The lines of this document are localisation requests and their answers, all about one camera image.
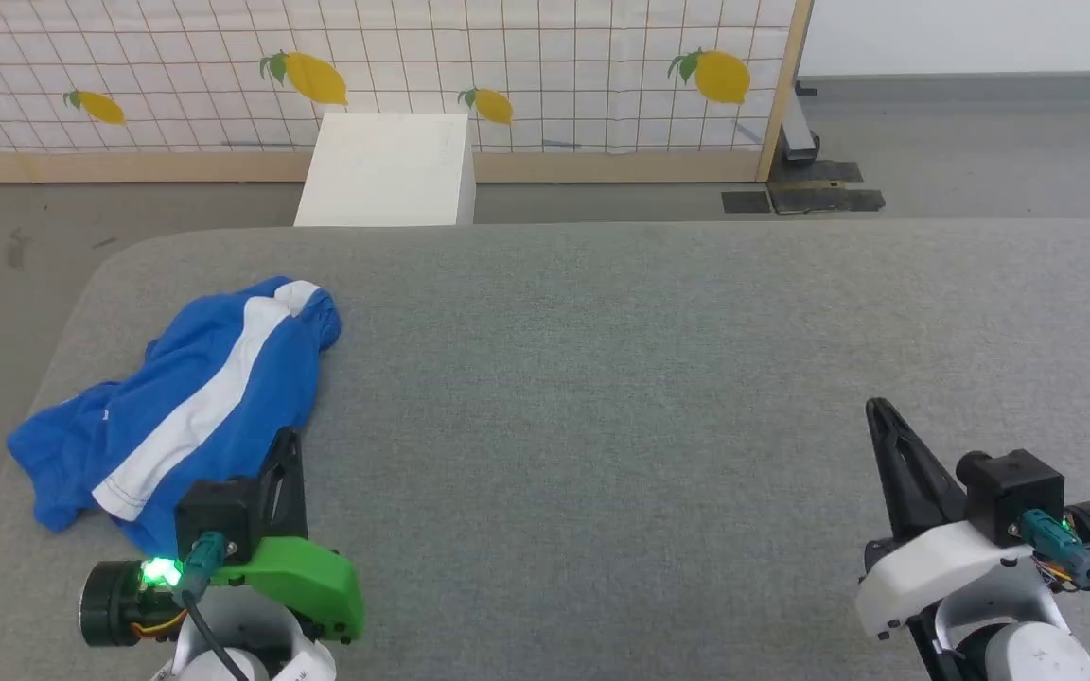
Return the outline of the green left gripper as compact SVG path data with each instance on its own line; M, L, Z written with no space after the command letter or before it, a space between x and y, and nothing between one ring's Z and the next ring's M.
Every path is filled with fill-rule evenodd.
M193 624L187 595L206 618L209 595L250 587L284 608L310 639L350 645L363 637L366 607L354 566L306 539L306 470L294 428L276 431L256 474L254 538L255 551L243 562L221 535L204 535L183 559L99 562L78 598L78 633L92 647L172 641Z

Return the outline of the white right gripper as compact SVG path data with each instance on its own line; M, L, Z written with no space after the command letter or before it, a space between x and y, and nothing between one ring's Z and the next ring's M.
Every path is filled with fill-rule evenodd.
M867 568L855 598L865 635L888 639L929 615L934 645L988 623L1000 624L994 645L1071 641L1052 587L1090 591L1090 501L1063 516L1026 510L1002 534L1012 546L1000 547L962 521L961 487L889 400L867 400L865 418L892 538L909 540Z

